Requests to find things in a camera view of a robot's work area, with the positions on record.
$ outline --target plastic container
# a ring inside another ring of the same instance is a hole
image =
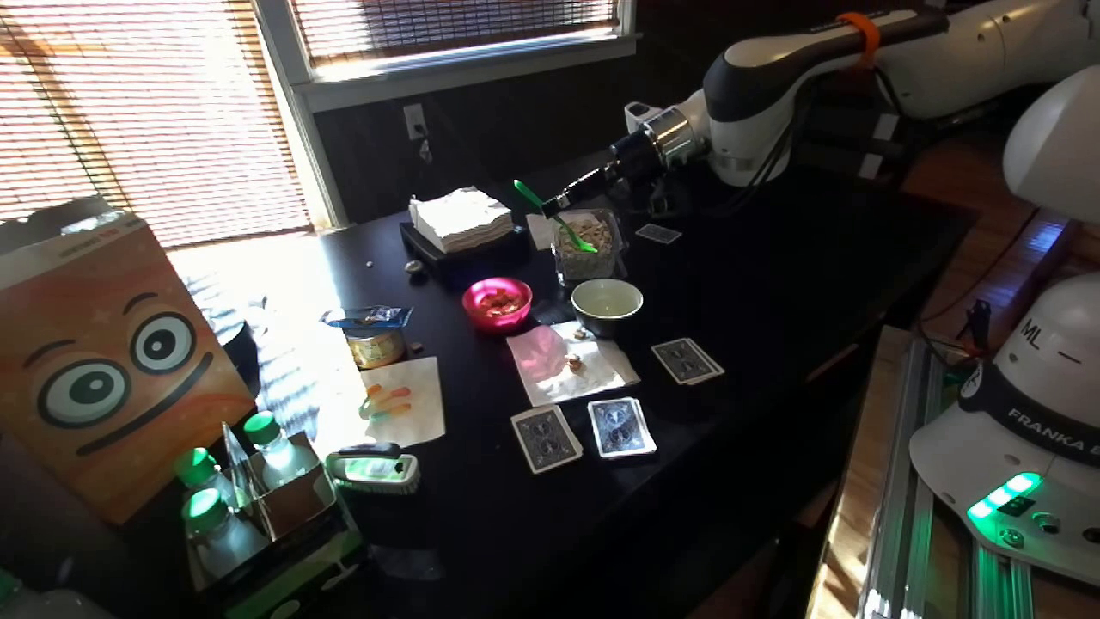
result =
[[[183,518],[206,577],[224,577],[268,548],[268,536],[245,516],[233,516],[217,487],[184,500]]]
[[[278,421],[263,408],[245,421],[245,437],[254,444],[254,452],[263,460],[260,468],[263,493],[295,482],[311,466],[311,454],[301,452],[295,439],[287,439]]]
[[[404,358],[410,306],[369,304],[359,311],[331,311],[320,321],[342,330],[347,352],[359,372]]]
[[[460,295],[460,311],[483,333],[513,333],[529,321],[534,290],[521,279],[479,279]]]
[[[581,251],[574,239],[554,224],[551,255],[560,282],[610,279],[622,255],[617,217],[610,211],[560,211],[560,219],[599,249],[593,255]]]
[[[174,466],[174,479],[184,493],[217,487],[230,514],[240,510],[233,482],[221,470],[206,447],[189,447]]]

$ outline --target wire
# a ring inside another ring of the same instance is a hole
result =
[[[1031,215],[1025,217],[1025,224],[1017,227],[1017,235],[1009,235],[1009,241],[993,255],[993,263],[991,263],[956,298],[948,298],[948,304],[938,306],[935,312],[923,312],[923,316],[917,321],[917,327],[923,327],[923,325],[951,312],[957,304],[966,304],[966,298],[975,293],[975,287],[986,282],[991,271],[1004,263],[1004,255],[1025,239],[1025,230],[1035,224],[1035,217],[1039,217],[1039,211],[1031,211]]]
[[[657,181],[652,194],[644,208],[644,215],[648,219],[669,219],[669,217],[685,217],[692,211],[688,189],[676,181],[674,176],[676,169],[666,169]]]
[[[721,211],[721,215],[732,217],[732,215],[746,211],[760,196],[760,186],[771,178],[776,162],[788,156],[790,134],[792,134],[792,116],[783,123],[781,139],[771,145],[771,152],[762,156],[762,162],[751,173],[751,178],[746,181],[746,189],[732,201],[732,211]]]
[[[923,349],[938,358],[943,367],[956,365],[938,352],[938,345],[927,336],[927,330],[921,325],[917,325],[917,342],[923,342]]]
[[[894,91],[894,78],[889,78],[883,70],[874,70],[874,78],[885,91],[889,109],[894,109],[900,121],[912,121],[912,116],[904,114],[904,106],[900,106],[900,98],[897,98],[897,91]]]

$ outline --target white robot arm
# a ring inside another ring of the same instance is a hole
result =
[[[1100,224],[1100,64],[1041,92],[1004,149],[1004,181],[1031,208]]]
[[[705,157],[724,186],[776,178],[796,92],[813,77],[874,64],[900,114],[935,121],[1097,64],[1097,22],[1100,0],[991,0],[956,15],[885,9],[735,42],[685,102],[629,102],[629,134],[610,145],[610,162],[570,181],[555,203],[644,181],[688,157]]]

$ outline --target glass jar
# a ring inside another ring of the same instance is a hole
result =
[[[245,421],[245,437],[263,459],[263,468],[260,468],[263,493],[287,485],[310,470],[310,454],[292,437],[283,435],[272,412],[263,408],[252,412]]]
[[[268,548],[268,536],[240,514],[230,514],[217,487],[193,493],[183,506],[183,518],[202,575],[214,583]]]
[[[560,219],[593,251],[581,251],[563,224],[554,224],[551,255],[563,290],[617,271],[622,239],[610,211],[560,211]]]
[[[230,479],[221,470],[217,459],[206,447],[189,447],[174,466],[174,479],[189,495],[199,487],[217,487],[230,514],[240,510]]]

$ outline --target orange object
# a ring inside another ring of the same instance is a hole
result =
[[[21,224],[4,224],[0,249]],[[0,255],[0,435],[108,522],[252,393],[138,217]]]
[[[854,32],[861,36],[861,54],[859,54],[859,62],[854,62],[854,71],[868,71],[875,53],[880,53],[880,44],[883,44],[880,29],[868,22],[868,15],[854,15],[854,9],[838,15],[834,22],[846,22],[850,29],[854,29]]]
[[[413,388],[410,387],[369,387],[364,412],[375,418],[390,418],[390,412],[410,412],[413,408]]]

